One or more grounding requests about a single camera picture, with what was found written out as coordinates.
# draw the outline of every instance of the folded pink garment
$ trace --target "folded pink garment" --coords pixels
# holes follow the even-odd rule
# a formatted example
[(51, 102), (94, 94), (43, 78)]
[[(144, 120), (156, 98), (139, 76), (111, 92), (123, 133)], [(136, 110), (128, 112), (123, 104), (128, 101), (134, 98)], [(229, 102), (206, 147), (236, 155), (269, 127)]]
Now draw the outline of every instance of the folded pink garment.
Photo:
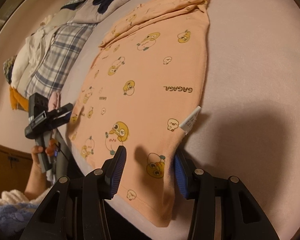
[(60, 107), (61, 94), (59, 92), (53, 91), (49, 103), (48, 103), (48, 111), (52, 111)]

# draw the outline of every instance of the wooden furniture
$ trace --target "wooden furniture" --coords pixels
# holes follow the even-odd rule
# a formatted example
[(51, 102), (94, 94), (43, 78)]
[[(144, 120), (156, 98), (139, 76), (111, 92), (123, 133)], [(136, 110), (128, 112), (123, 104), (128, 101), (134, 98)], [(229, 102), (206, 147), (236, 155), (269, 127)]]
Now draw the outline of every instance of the wooden furniture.
[(12, 150), (0, 145), (0, 196), (12, 189), (24, 192), (29, 179), (32, 158), (29, 153)]

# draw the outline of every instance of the bed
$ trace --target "bed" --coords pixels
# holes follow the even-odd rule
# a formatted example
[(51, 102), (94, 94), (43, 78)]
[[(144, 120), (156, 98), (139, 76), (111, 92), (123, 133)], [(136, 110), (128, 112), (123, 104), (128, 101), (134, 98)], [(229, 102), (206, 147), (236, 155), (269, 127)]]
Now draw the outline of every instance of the bed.
[[(95, 27), (63, 86), (62, 105), (76, 102), (113, 22), (147, 1), (130, 0)], [(300, 228), (300, 10), (293, 0), (211, 0), (208, 14), (202, 110), (181, 146), (213, 176), (238, 176), (280, 239), (290, 240)], [(66, 126), (60, 132), (82, 172), (90, 172)], [(154, 240), (187, 238), (193, 202), (178, 191), (167, 228), (156, 228), (118, 196), (109, 204)]]

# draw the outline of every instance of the white label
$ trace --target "white label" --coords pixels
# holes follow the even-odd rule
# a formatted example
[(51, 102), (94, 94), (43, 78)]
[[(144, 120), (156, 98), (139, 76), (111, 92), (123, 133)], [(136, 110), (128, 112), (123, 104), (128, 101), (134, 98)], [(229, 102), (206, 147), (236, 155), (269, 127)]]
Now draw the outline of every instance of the white label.
[(196, 109), (180, 124), (180, 128), (187, 134), (191, 129), (197, 118), (197, 114), (200, 112), (201, 107), (197, 106)]

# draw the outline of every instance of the human hand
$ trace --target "human hand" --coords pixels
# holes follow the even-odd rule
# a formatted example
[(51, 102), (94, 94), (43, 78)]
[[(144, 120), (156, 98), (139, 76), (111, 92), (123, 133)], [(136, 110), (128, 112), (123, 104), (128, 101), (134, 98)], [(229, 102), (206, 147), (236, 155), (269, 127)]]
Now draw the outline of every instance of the human hand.
[[(46, 148), (46, 151), (45, 151), (48, 156), (54, 155), (54, 152), (57, 149), (56, 144), (58, 144), (58, 142), (55, 139), (51, 139), (49, 141), (49, 146)], [(39, 168), (40, 168), (40, 162), (39, 162), (38, 153), (42, 153), (42, 152), (43, 152), (42, 146), (33, 146), (31, 149), (31, 157), (33, 160), (33, 164)]]

